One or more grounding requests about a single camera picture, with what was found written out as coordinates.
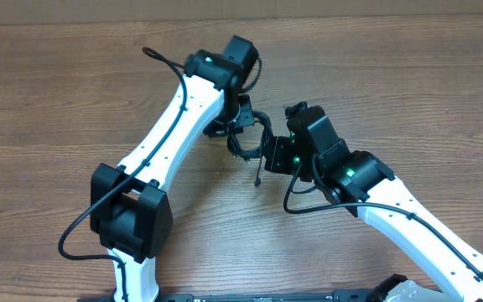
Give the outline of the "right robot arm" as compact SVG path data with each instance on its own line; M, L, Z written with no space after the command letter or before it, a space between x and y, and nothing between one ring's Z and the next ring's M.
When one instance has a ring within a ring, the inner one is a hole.
M283 209L294 215L346 208L395 243L451 301L483 301L483 255L431 214L398 176L367 151L349 150L320 106L286 107L289 134L262 138L265 169L313 182L325 206Z

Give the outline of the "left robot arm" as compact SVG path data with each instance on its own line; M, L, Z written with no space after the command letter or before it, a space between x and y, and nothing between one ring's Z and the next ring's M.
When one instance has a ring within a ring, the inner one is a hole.
M235 145L236 134L263 120L247 94L252 67L262 64L251 41L233 36L219 54L201 49L182 65L167 64L179 86L164 113L117 166L100 164L91 177L90 227L115 269L109 301L160 299L155 264L173 226L168 192L201 134L225 137L237 157L259 155Z

